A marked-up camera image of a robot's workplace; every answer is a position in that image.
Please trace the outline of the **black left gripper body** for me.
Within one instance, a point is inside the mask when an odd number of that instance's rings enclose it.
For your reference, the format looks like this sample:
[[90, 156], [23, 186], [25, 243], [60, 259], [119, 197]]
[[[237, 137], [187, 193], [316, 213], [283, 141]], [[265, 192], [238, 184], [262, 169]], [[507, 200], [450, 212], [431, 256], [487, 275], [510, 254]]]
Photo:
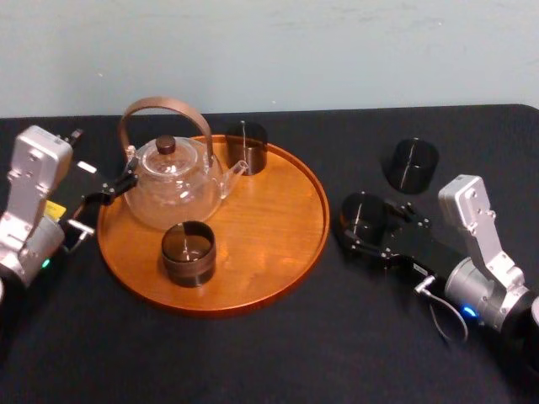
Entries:
[[90, 212], [106, 202], [106, 180], [86, 162], [72, 162], [66, 177], [45, 202], [45, 216], [53, 220], [63, 231], [63, 253], [71, 253], [87, 237], [81, 227], [73, 226], [76, 221], [94, 228], [90, 223]]

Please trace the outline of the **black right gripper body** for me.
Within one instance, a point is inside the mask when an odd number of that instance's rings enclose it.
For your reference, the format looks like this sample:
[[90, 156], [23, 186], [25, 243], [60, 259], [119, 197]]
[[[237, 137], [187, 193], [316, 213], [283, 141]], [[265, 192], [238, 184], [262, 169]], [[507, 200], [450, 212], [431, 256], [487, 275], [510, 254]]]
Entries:
[[424, 274], [437, 279], [448, 279], [464, 260], [463, 253], [436, 240], [430, 226], [420, 225], [419, 221], [404, 221], [388, 230], [382, 238], [381, 250], [392, 263], [421, 268]]

